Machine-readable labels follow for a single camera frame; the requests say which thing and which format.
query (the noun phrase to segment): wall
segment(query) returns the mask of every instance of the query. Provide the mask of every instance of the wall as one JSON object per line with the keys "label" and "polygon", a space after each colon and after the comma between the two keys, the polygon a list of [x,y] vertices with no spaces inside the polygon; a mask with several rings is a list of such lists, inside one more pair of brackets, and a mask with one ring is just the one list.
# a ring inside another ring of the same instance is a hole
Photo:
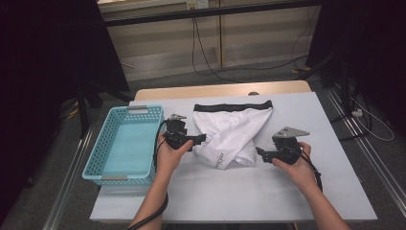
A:
{"label": "wall", "polygon": [[[228,7],[265,2],[269,1],[212,0],[209,5]],[[104,18],[114,18],[184,11],[186,1],[102,0],[99,6]],[[196,21],[204,53],[215,69],[286,60],[306,54],[319,10],[320,7],[260,11],[197,18]],[[194,71],[192,19],[112,27],[108,31],[121,62],[125,64],[123,68],[128,81]],[[208,69],[196,32],[194,65],[197,70]]]}

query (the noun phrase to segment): electrical outlet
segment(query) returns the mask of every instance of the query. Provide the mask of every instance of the electrical outlet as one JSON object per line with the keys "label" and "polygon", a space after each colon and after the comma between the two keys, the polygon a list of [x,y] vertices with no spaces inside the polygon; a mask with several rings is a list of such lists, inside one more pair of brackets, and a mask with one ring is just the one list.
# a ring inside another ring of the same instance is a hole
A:
{"label": "electrical outlet", "polygon": [[356,108],[354,111],[352,111],[352,116],[354,116],[354,117],[362,117],[361,108]]}
{"label": "electrical outlet", "polygon": [[186,10],[194,10],[197,9],[196,1],[188,1],[186,2]]}
{"label": "electrical outlet", "polygon": [[197,0],[196,5],[198,9],[207,9],[209,7],[209,0]]}

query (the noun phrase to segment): hand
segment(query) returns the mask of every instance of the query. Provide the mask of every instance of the hand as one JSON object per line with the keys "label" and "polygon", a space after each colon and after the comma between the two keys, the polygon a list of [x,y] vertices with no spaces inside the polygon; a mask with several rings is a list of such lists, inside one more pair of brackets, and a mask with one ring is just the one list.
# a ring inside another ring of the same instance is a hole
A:
{"label": "hand", "polygon": [[158,146],[159,145],[157,172],[172,174],[179,165],[183,154],[192,147],[193,141],[189,140],[181,148],[173,149],[167,142],[165,142],[164,134],[161,133],[158,136]]}
{"label": "hand", "polygon": [[[311,146],[305,142],[299,142],[299,145],[303,148],[307,156],[310,157]],[[302,192],[307,187],[317,186],[313,170],[302,157],[293,165],[288,165],[276,158],[272,159],[272,163],[285,171]]]}

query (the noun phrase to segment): white tabletop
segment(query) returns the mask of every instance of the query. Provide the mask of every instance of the white tabletop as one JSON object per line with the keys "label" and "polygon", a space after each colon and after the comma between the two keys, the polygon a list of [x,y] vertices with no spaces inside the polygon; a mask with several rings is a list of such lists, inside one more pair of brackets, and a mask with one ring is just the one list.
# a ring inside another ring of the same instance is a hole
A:
{"label": "white tabletop", "polygon": [[[345,220],[371,220],[376,214],[313,92],[224,98],[137,101],[161,104],[165,116],[186,115],[189,135],[200,134],[192,120],[195,104],[262,104],[271,100],[270,119],[254,139],[274,150],[271,136],[283,127],[310,132],[299,141],[312,146],[312,162],[322,174],[324,194]],[[147,188],[102,186],[90,219],[128,221],[140,207]],[[304,196],[289,177],[257,157],[255,168],[234,164],[217,170],[189,152],[169,184],[166,222],[290,222],[313,219]]]}

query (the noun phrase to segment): blue plastic basket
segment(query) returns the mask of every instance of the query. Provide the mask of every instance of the blue plastic basket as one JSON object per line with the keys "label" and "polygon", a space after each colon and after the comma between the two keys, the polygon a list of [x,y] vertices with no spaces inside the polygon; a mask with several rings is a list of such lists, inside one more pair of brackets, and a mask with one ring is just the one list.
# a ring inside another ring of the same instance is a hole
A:
{"label": "blue plastic basket", "polygon": [[99,185],[149,185],[153,148],[164,120],[161,105],[113,107],[82,173]]}

